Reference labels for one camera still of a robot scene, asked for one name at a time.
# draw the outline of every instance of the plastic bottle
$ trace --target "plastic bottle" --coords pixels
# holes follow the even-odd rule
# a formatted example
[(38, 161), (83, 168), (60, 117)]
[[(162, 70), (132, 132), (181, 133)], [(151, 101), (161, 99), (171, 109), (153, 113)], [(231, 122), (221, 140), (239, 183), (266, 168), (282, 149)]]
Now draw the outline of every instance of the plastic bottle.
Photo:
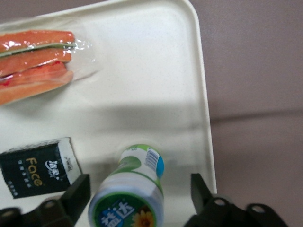
[(92, 227), (161, 227), (164, 163), (144, 144), (125, 150), (119, 167), (101, 184), (89, 205)]

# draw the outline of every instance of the plastic wrap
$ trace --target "plastic wrap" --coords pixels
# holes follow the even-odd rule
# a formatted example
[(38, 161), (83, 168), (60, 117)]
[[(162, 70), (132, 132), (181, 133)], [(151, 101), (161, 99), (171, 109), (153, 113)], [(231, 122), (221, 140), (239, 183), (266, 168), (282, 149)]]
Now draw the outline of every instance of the plastic wrap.
[(74, 18), (36, 17), (0, 25), (0, 105), (98, 70), (93, 45)]

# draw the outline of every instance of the white tray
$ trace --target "white tray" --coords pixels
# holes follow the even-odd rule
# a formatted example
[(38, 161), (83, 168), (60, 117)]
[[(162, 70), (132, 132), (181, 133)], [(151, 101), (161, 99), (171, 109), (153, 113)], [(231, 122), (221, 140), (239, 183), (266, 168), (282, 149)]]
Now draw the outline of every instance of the white tray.
[[(216, 192), (199, 22), (187, 0), (111, 0), (47, 15), (76, 17), (100, 71), (69, 86), (0, 106), (0, 152), (69, 136), (92, 194), (126, 147), (162, 152), (165, 226), (195, 210), (190, 173)], [(48, 194), (13, 200), (0, 177), (0, 209), (34, 209)], [(87, 208), (76, 226), (88, 226)]]

